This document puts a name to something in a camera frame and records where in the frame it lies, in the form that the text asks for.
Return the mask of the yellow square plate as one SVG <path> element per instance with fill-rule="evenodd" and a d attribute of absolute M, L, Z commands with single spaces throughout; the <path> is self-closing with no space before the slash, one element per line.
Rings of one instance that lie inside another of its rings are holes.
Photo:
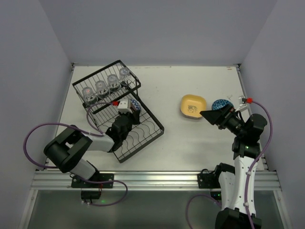
<path fill-rule="evenodd" d="M 186 115 L 199 116 L 201 111 L 207 107 L 206 100 L 198 95 L 184 95 L 180 103 L 180 111 Z"/>

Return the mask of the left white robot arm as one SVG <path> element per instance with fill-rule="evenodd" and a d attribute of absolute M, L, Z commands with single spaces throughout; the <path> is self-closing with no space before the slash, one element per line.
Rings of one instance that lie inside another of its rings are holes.
<path fill-rule="evenodd" d="M 123 144 L 133 125 L 140 123 L 140 111 L 119 113 L 107 131 L 99 135 L 83 134 L 74 125 L 66 128 L 43 152 L 63 173 L 70 172 L 90 183 L 102 181 L 97 168 L 82 157 L 87 151 L 115 152 Z"/>

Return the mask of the brown panda square plate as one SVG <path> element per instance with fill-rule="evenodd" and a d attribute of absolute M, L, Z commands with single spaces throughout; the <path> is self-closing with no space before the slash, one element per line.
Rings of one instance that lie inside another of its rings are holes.
<path fill-rule="evenodd" d="M 199 115 L 199 116 L 192 116 L 192 115 L 188 115 L 188 114 L 182 113 L 182 116 L 185 117 L 185 118 L 193 119 L 193 120 L 200 120 L 200 119 L 202 119 L 201 115 Z"/>

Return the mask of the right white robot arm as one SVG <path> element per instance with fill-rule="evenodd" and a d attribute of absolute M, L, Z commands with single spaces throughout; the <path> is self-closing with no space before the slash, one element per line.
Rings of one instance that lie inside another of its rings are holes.
<path fill-rule="evenodd" d="M 215 228 L 260 229 L 262 221 L 256 215 L 254 180 L 261 153 L 258 141 L 267 120 L 260 114 L 253 114 L 244 121 L 229 104 L 200 114 L 210 124 L 221 130 L 228 129 L 235 135 L 232 144 L 234 165 L 220 163 L 214 172 L 222 196 Z"/>

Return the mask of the blue patterned bowl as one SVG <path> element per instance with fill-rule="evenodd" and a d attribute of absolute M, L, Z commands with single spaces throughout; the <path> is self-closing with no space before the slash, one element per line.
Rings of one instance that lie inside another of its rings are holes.
<path fill-rule="evenodd" d="M 141 104 L 135 100 L 135 99 L 129 99 L 130 100 L 130 109 L 132 110 L 132 113 L 135 112 L 141 112 Z"/>

